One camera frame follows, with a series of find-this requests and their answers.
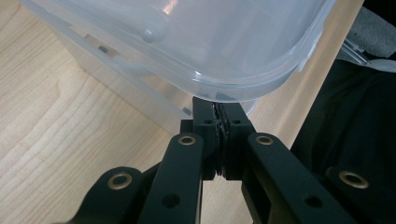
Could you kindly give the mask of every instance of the hole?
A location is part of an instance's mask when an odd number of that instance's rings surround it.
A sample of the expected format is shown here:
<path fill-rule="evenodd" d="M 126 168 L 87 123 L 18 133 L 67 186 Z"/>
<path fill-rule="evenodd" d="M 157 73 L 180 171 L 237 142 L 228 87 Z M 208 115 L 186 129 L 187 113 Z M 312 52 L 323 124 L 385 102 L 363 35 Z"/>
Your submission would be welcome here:
<path fill-rule="evenodd" d="M 269 145 L 274 143 L 274 140 L 272 138 L 270 138 L 270 137 L 267 137 L 267 136 L 258 136 L 256 138 L 256 142 L 258 142 L 258 143 L 260 143 L 262 145 L 265 145 L 265 146 L 269 146 Z"/>
<path fill-rule="evenodd" d="M 132 176 L 125 172 L 121 172 L 111 176 L 107 181 L 107 186 L 110 189 L 125 189 L 132 183 Z"/>
<path fill-rule="evenodd" d="M 195 138 L 191 137 L 191 136 L 182 136 L 178 139 L 178 142 L 181 145 L 184 146 L 189 146 L 195 143 Z"/>
<path fill-rule="evenodd" d="M 304 199 L 304 202 L 306 204 L 308 204 L 308 206 L 314 207 L 314 208 L 320 208 L 321 206 L 323 206 L 321 199 L 314 195 L 310 195 L 310 196 L 306 197 Z"/>
<path fill-rule="evenodd" d="M 174 208 L 180 204 L 180 198 L 176 194 L 168 194 L 163 197 L 163 205 L 167 208 Z"/>
<path fill-rule="evenodd" d="M 340 172 L 339 177 L 344 183 L 353 188 L 367 189 L 369 187 L 369 182 L 356 173 L 350 171 L 342 171 Z"/>

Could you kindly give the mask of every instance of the wooden table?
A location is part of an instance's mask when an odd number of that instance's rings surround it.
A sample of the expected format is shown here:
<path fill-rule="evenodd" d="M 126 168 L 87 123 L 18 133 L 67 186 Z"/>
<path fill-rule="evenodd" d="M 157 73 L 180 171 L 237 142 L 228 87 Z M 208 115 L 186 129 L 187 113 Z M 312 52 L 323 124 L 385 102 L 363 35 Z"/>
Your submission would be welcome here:
<path fill-rule="evenodd" d="M 250 115 L 258 132 L 291 146 L 361 4 L 337 1 L 304 71 Z M 70 219 L 102 173 L 148 169 L 170 138 L 80 69 L 17 0 L 0 0 L 0 223 Z M 240 183 L 205 183 L 202 223 L 251 223 Z"/>

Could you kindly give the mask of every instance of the metal rivet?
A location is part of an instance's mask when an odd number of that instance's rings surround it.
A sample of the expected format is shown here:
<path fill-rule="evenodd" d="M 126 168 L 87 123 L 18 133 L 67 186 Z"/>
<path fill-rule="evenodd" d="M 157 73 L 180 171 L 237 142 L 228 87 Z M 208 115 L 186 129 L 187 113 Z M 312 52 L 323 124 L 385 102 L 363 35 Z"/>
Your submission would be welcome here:
<path fill-rule="evenodd" d="M 272 138 L 270 138 L 270 137 L 267 137 L 267 136 L 257 136 L 256 137 L 256 142 L 258 142 L 258 143 L 260 143 L 262 145 L 265 145 L 265 146 L 269 146 L 269 145 L 274 143 L 274 140 Z"/>
<path fill-rule="evenodd" d="M 178 139 L 178 142 L 179 142 L 181 145 L 190 146 L 190 145 L 192 145 L 192 144 L 195 143 L 195 138 L 193 138 L 193 137 L 191 137 L 191 136 L 181 136 L 181 137 Z"/>
<path fill-rule="evenodd" d="M 117 178 L 123 178 L 123 181 L 117 183 L 115 182 Z M 110 189 L 125 189 L 131 183 L 132 183 L 132 176 L 125 172 L 117 173 L 111 176 L 111 178 L 109 178 L 107 181 L 107 185 Z"/>
<path fill-rule="evenodd" d="M 361 175 L 350 171 L 342 171 L 339 174 L 340 179 L 348 184 L 349 186 L 356 189 L 367 189 L 369 187 L 369 182 L 364 179 Z"/>

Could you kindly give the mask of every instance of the transparent box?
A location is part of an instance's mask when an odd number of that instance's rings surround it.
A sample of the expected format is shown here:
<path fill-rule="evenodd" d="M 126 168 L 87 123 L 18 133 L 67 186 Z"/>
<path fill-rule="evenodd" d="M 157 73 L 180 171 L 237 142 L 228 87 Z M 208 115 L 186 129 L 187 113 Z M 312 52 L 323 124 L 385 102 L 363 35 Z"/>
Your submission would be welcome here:
<path fill-rule="evenodd" d="M 335 0 L 21 0 L 81 67 L 171 133 L 193 95 L 257 99 L 301 71 Z"/>

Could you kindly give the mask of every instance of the black metal bracket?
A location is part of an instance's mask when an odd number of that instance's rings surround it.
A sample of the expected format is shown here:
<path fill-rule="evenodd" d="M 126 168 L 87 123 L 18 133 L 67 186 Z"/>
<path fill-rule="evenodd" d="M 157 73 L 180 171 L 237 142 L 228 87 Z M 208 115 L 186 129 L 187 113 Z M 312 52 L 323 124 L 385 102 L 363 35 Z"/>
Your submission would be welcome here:
<path fill-rule="evenodd" d="M 345 192 L 361 189 L 340 172 L 329 172 L 333 184 L 325 188 L 279 139 L 256 133 L 240 104 L 193 98 L 193 119 L 181 121 L 161 163 L 143 174 L 108 171 L 67 223 L 200 223 L 203 180 L 215 174 L 242 181 L 255 224 L 362 221 L 359 207 L 344 202 L 361 203 L 364 193 L 346 199 Z"/>

